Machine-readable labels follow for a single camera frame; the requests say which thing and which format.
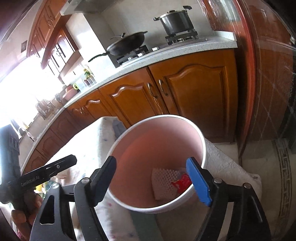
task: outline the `wooden cabinet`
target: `wooden cabinet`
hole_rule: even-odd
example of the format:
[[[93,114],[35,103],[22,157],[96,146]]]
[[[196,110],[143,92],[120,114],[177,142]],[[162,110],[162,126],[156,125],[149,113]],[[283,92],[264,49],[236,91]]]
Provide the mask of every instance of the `wooden cabinet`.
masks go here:
[[[64,0],[48,0],[45,4],[45,9],[49,15],[49,19],[55,26],[61,17],[59,13],[66,1]]]
[[[54,121],[50,129],[66,144],[74,135],[81,131],[76,120],[67,112],[63,111]]]
[[[75,43],[72,43],[74,46],[71,44],[71,37],[69,35],[66,36],[64,30],[61,29],[55,42],[55,47],[65,63],[69,60],[75,50],[78,50],[78,47]]]
[[[98,90],[91,92],[78,102],[69,106],[67,111],[82,129],[103,116],[116,116],[114,110],[112,110]]]
[[[56,77],[59,76],[59,70],[57,69],[51,58],[47,60],[45,71],[47,71],[49,74],[53,74]]]
[[[39,151],[34,150],[24,169],[24,173],[43,166],[47,161],[48,159],[46,159]]]
[[[126,127],[168,113],[148,68],[127,74],[99,90]]]
[[[64,62],[63,58],[61,57],[60,51],[55,46],[51,51],[51,59],[52,59],[54,65],[56,66],[56,68],[58,69],[58,71],[60,72],[63,69],[63,67],[65,66],[65,62]]]
[[[46,46],[54,27],[45,9],[42,11],[40,15],[40,18],[36,25],[36,29],[40,35],[40,40],[42,44]]]
[[[170,114],[188,118],[212,142],[234,141],[237,73],[233,50],[188,54],[149,68]]]
[[[103,95],[95,90],[88,94],[85,98],[78,101],[82,110],[89,112],[95,120],[102,116],[116,116],[116,113],[109,106]]]
[[[61,141],[61,139],[58,138],[51,129],[49,129],[38,143],[36,150],[49,160],[63,146],[64,143]]]
[[[32,45],[31,45],[31,53],[30,55],[36,55],[38,58],[40,58],[40,62],[41,59],[43,57],[43,53],[44,53],[44,46],[40,40],[40,36],[38,31],[36,30],[34,32],[34,36],[32,38]]]
[[[71,116],[77,121],[80,125],[81,129],[86,128],[91,123],[95,121],[92,115],[87,111],[87,109],[81,107],[78,102],[70,105],[67,108],[67,111],[71,114]]]

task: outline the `frying pan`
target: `frying pan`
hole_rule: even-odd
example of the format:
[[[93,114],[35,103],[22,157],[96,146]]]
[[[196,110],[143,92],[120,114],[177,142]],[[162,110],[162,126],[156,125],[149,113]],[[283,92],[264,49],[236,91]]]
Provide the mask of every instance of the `frying pan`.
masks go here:
[[[90,61],[94,60],[96,57],[99,56],[105,56],[108,54],[112,54],[115,56],[122,56],[125,55],[131,51],[133,51],[134,49],[139,48],[144,40],[145,40],[145,36],[144,34],[147,33],[147,31],[145,32],[137,32],[128,36],[125,36],[126,33],[123,33],[122,35],[116,35],[113,36],[110,39],[116,38],[116,37],[121,37],[120,40],[114,42],[113,44],[111,44],[108,48],[107,48],[107,52],[106,53],[102,53],[99,55],[96,55],[94,57],[92,57]]]

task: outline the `countertop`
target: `countertop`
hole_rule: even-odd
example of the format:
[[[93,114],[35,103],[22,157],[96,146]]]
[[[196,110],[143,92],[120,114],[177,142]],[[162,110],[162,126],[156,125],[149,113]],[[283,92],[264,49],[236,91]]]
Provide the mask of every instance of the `countertop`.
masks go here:
[[[204,37],[207,40],[201,42],[199,39],[192,40],[189,42],[181,42],[177,44],[173,44],[171,46],[168,46],[166,48],[151,52],[149,54],[146,54],[142,57],[136,58],[127,64],[124,64],[116,69],[114,69],[113,72],[110,73],[110,76],[106,79],[100,80],[99,77],[95,76],[95,79],[97,83],[88,89],[86,89],[83,92],[79,92],[76,94],[70,101],[68,101],[64,107],[62,107],[60,110],[56,111],[55,115],[52,117],[50,122],[45,126],[44,130],[38,135],[36,138],[36,141],[34,142],[26,160],[24,161],[21,172],[23,172],[29,158],[31,157],[34,149],[36,148],[37,144],[43,137],[43,135],[46,133],[46,131],[49,129],[49,127],[52,125],[52,123],[58,118],[58,116],[71,104],[75,103],[76,101],[80,100],[90,92],[94,91],[95,89],[107,84],[108,82],[111,82],[112,80],[115,80],[123,75],[126,75],[130,72],[133,72],[137,69],[146,67],[148,65],[190,54],[190,53],[197,53],[202,51],[208,51],[208,50],[217,50],[217,49],[230,49],[230,48],[237,48],[237,42],[235,34],[232,32],[225,32],[225,31],[214,31],[213,36],[206,36]]]

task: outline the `pan lid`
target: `pan lid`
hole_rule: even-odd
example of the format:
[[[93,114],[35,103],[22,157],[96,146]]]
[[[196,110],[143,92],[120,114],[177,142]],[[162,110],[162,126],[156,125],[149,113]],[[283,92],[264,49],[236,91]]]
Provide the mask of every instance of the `pan lid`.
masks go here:
[[[166,17],[168,15],[171,15],[171,14],[174,14],[174,13],[178,13],[178,12],[186,12],[186,10],[177,10],[177,11],[176,10],[170,10],[167,13],[161,15],[159,18],[164,18],[164,17]]]

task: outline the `stove burner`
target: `stove burner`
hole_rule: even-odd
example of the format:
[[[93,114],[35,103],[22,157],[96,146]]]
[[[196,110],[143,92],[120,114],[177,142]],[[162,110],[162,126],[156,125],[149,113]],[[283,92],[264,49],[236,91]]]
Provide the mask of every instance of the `stove burner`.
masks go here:
[[[149,50],[147,48],[146,45],[141,46],[140,48],[137,48],[129,53],[127,53],[126,55],[120,56],[119,58],[117,58],[117,62],[122,65],[134,58],[138,58],[141,57],[145,54],[149,53]]]
[[[186,41],[189,39],[198,39],[197,32],[195,31],[195,29],[191,29],[187,33],[184,33],[184,34],[178,34],[178,35],[174,34],[174,35],[169,35],[169,36],[165,37],[165,40],[168,43],[168,45],[171,45],[173,43]]]

